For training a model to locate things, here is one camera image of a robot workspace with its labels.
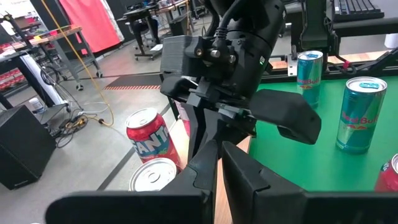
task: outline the screw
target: screw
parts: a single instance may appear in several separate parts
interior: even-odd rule
[[[229,62],[230,62],[230,63],[234,63],[235,60],[236,60],[235,55],[230,55],[230,56],[229,56]]]
[[[197,56],[201,56],[203,54],[203,51],[201,49],[197,49]]]
[[[219,50],[212,50],[212,51],[210,52],[210,55],[211,55],[212,57],[219,58],[220,55],[221,55],[221,52],[220,52]]]

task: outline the floor mat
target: floor mat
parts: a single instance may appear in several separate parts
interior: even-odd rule
[[[159,75],[122,76],[111,82],[105,90],[151,90],[159,89]]]

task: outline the white paper roll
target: white paper roll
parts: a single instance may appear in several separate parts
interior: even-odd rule
[[[384,45],[390,49],[398,47],[398,34],[387,34]]]

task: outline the energy drink can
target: energy drink can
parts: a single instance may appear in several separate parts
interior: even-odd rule
[[[379,78],[347,81],[336,142],[341,150],[356,154],[368,151],[386,91],[387,83]]]
[[[377,192],[398,192],[398,154],[381,166],[374,190]]]
[[[177,175],[177,167],[168,158],[156,158],[141,165],[130,180],[130,191],[160,191]]]
[[[322,65],[322,52],[311,50],[298,55],[297,89],[312,108],[319,102]]]
[[[158,157],[171,159],[181,168],[180,157],[163,117],[154,108],[139,110],[126,120],[127,136],[143,163]]]

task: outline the black box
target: black box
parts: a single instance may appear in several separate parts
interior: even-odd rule
[[[17,189],[37,181],[55,140],[25,106],[0,114],[0,183]]]
[[[169,23],[173,36],[188,34],[188,16],[186,14],[179,16]]]

